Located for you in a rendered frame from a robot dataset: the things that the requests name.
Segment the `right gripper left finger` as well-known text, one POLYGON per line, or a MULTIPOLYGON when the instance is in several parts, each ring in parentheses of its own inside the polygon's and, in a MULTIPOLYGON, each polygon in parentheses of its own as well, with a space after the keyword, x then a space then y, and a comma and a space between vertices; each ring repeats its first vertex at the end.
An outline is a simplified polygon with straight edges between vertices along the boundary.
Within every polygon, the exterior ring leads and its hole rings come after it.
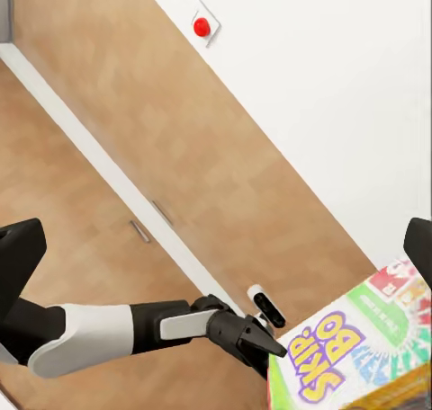
POLYGON ((0 227, 0 325, 47 252, 38 218, 0 227))

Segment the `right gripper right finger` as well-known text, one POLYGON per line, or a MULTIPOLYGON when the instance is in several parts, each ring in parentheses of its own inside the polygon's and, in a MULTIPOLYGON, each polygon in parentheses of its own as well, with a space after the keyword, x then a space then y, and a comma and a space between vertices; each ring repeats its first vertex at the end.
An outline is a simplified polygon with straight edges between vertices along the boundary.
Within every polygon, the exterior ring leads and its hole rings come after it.
POLYGON ((404 251, 432 289, 432 221, 411 218, 405 232, 404 251))

